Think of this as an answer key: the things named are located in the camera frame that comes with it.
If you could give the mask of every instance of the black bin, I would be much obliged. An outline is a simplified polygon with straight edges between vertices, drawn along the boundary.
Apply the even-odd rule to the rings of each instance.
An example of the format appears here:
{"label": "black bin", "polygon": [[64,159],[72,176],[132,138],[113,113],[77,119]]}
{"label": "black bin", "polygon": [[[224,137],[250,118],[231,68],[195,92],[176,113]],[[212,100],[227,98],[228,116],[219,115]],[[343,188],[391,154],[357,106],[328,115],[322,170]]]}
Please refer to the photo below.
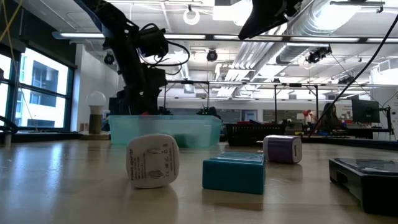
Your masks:
{"label": "black bin", "polygon": [[271,134],[284,135],[283,124],[225,124],[228,144],[230,146],[258,146]]}

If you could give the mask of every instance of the purple cube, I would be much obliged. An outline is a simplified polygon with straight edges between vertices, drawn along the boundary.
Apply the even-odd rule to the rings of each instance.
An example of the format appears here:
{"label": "purple cube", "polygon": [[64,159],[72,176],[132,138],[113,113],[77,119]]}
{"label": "purple cube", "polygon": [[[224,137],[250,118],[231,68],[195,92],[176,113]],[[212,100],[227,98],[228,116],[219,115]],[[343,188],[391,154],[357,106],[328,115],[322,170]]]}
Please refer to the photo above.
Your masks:
{"label": "purple cube", "polygon": [[301,138],[297,136],[267,136],[262,149],[269,162],[296,164],[303,156]]}

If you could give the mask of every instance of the black plastic case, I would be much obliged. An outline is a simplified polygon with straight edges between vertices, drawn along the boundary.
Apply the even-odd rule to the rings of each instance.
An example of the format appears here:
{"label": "black plastic case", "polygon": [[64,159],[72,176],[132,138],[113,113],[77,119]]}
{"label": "black plastic case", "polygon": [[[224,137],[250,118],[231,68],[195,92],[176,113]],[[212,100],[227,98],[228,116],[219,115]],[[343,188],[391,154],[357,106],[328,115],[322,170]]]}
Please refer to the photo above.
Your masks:
{"label": "black plastic case", "polygon": [[346,187],[366,213],[398,216],[398,163],[374,159],[330,159],[330,180]]}

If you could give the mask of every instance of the small cube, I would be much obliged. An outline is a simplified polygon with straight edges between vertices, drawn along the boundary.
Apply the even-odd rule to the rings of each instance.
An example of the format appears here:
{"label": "small cube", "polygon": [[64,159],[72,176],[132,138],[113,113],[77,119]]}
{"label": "small cube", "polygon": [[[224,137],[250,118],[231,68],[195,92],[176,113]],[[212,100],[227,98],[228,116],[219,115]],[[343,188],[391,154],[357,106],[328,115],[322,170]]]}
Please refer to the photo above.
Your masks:
{"label": "small cube", "polygon": [[223,152],[203,161],[204,189],[263,194],[264,182],[263,154]]}
{"label": "small cube", "polygon": [[264,138],[262,149],[268,162],[299,163],[303,157],[301,138],[271,135]]}

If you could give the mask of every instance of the desk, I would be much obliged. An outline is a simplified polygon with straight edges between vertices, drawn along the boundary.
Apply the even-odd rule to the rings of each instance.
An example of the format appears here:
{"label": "desk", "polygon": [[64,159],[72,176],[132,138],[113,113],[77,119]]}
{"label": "desk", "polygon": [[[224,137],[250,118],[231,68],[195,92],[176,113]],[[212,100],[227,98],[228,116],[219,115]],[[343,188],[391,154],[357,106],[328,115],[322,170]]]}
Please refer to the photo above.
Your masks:
{"label": "desk", "polygon": [[300,164],[267,164],[264,195],[201,187],[204,159],[225,150],[182,149],[180,175],[168,187],[132,189],[125,149],[109,141],[62,141],[0,148],[0,223],[398,223],[367,215],[330,183],[328,159],[395,159],[388,151],[305,144]]}

